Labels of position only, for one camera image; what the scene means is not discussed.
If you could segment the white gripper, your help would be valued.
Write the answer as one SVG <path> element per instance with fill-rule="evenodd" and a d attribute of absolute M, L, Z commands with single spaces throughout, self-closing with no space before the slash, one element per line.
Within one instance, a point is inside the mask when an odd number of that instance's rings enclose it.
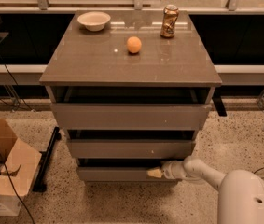
<path fill-rule="evenodd" d="M 166 161 L 161 169 L 159 167 L 148 169 L 147 175 L 154 178 L 162 178 L 162 175 L 170 180 L 185 178 L 185 170 L 181 161 Z"/>

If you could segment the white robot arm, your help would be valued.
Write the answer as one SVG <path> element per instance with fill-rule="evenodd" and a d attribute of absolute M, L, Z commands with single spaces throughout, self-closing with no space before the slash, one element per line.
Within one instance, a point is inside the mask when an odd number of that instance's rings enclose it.
<path fill-rule="evenodd" d="M 207 182 L 218 191 L 217 224 L 264 224 L 264 180 L 254 173 L 233 170 L 224 174 L 193 156 L 166 161 L 146 173 L 154 178 Z"/>

